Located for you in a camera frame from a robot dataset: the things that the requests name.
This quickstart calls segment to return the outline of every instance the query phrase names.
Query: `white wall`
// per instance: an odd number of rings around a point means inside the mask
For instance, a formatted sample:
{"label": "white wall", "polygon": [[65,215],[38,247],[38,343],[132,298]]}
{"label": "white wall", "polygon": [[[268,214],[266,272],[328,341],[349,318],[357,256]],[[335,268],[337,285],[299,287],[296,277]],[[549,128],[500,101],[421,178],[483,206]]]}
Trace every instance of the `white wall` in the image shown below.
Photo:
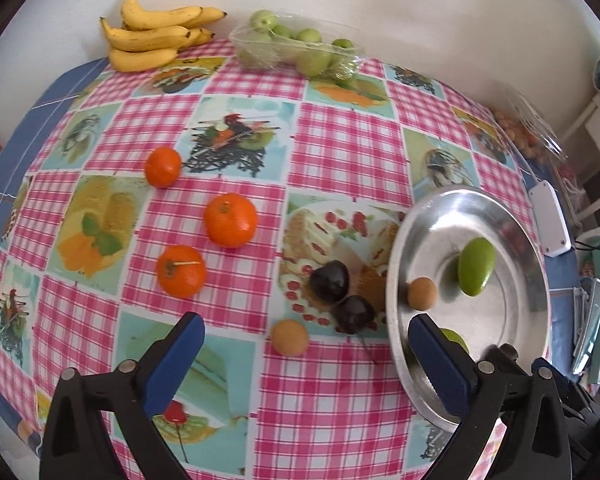
{"label": "white wall", "polygon": [[[514,85],[553,126],[592,95],[600,23],[582,0],[141,0],[149,9],[199,4],[229,12],[227,33],[270,8],[349,23],[368,51],[440,78],[489,104],[497,79]],[[0,38],[0,140],[61,73],[105,54],[98,16],[116,22],[120,0],[28,0]]]}

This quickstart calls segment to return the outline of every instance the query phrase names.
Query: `blue gripper pad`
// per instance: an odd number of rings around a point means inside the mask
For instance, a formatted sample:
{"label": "blue gripper pad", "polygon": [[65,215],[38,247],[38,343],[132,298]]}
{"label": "blue gripper pad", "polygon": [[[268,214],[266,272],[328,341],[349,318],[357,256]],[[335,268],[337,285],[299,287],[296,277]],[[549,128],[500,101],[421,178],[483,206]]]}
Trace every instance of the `blue gripper pad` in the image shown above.
{"label": "blue gripper pad", "polygon": [[151,418],[164,413],[184,376],[205,342],[205,323],[198,314],[187,312],[171,329],[167,337],[155,342],[144,354],[149,357],[154,346],[160,352],[153,371],[144,381],[144,412]]}
{"label": "blue gripper pad", "polygon": [[445,409],[465,418],[477,389],[474,361],[449,341],[427,314],[414,316],[408,328],[409,345]]}

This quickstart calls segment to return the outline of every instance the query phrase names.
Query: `table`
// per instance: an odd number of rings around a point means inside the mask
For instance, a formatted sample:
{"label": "table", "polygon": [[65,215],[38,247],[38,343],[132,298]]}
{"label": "table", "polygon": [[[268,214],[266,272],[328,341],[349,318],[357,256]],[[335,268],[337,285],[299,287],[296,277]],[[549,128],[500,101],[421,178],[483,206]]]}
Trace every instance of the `table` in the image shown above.
{"label": "table", "polygon": [[[495,195],[537,243],[517,164],[490,111],[441,82],[371,59],[355,84],[337,86],[292,70],[245,72],[232,55],[215,41],[147,73],[117,73],[105,60],[78,67],[5,147],[0,414],[39,452],[64,368],[106,372],[195,310],[208,337],[176,395],[188,414],[183,443],[155,420],[192,478],[415,480],[449,435],[415,413],[392,364],[382,312],[391,244],[410,206],[451,183]],[[213,149],[237,124],[253,133]],[[151,189],[142,166],[165,145],[184,170],[173,187]],[[238,250],[202,229],[204,205],[230,191],[260,218]],[[81,232],[106,233],[97,252],[72,245]],[[167,297],[155,280],[170,244],[205,258],[207,282],[192,301]],[[362,333],[375,363],[304,288],[335,256],[357,266],[356,290],[378,311]],[[311,334],[301,358],[270,346],[267,329],[283,317]],[[128,475],[141,478],[106,424]]]}

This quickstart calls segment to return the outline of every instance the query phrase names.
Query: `metal tray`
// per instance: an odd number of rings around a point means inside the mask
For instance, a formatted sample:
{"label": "metal tray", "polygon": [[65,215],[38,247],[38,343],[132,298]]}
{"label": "metal tray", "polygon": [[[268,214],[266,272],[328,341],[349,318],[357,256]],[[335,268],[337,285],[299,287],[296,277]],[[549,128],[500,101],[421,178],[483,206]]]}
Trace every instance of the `metal tray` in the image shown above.
{"label": "metal tray", "polygon": [[[476,297],[458,285],[458,256],[476,237],[496,250],[496,264]],[[414,206],[402,222],[389,261],[386,313],[398,376],[416,409],[441,430],[455,431],[449,415],[411,352],[407,327],[418,314],[407,305],[407,283],[428,276],[438,299],[427,313],[441,328],[459,333],[474,360],[492,344],[510,343],[527,372],[548,338],[549,293],[538,253],[507,208],[474,187],[445,187]]]}

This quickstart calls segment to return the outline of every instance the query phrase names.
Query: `banana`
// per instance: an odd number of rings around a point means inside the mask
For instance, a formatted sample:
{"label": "banana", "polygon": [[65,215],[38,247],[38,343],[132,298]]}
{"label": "banana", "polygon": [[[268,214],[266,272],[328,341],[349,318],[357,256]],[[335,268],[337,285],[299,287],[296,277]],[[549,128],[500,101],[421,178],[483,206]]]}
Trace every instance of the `banana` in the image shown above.
{"label": "banana", "polygon": [[122,28],[113,28],[105,18],[100,18],[104,37],[109,44],[118,50],[126,52],[146,52],[158,48],[179,48],[189,41],[191,32],[188,28],[178,25],[131,32]]}
{"label": "banana", "polygon": [[177,48],[159,48],[149,52],[125,52],[113,47],[109,49],[109,62],[118,72],[144,72],[166,65],[177,56]]}
{"label": "banana", "polygon": [[144,10],[138,0],[125,0],[120,9],[122,19],[132,30],[170,27],[195,20],[202,7],[180,7],[173,10]]}
{"label": "banana", "polygon": [[202,27],[203,25],[208,25],[209,23],[215,23],[219,20],[222,20],[226,16],[226,12],[220,9],[216,9],[215,7],[202,7],[202,12],[197,15],[195,18],[187,20],[186,22],[178,23],[178,25],[182,25],[187,28],[196,28]]}
{"label": "banana", "polygon": [[187,41],[179,47],[179,50],[208,43],[216,35],[214,32],[202,27],[192,28],[190,32],[191,35],[187,38]]}

